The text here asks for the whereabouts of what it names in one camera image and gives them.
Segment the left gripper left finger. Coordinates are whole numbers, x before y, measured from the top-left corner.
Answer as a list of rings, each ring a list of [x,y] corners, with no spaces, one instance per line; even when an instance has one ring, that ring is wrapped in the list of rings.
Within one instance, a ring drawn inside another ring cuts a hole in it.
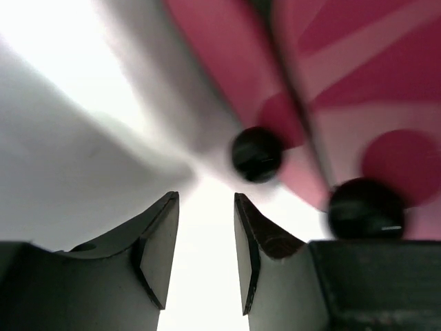
[[[168,192],[73,248],[1,243],[2,330],[155,330],[165,308],[179,219]]]

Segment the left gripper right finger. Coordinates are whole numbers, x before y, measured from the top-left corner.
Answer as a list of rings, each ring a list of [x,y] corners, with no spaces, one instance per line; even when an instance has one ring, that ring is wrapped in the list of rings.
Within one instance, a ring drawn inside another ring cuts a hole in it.
[[[234,196],[251,330],[439,330],[440,243],[304,242]]]

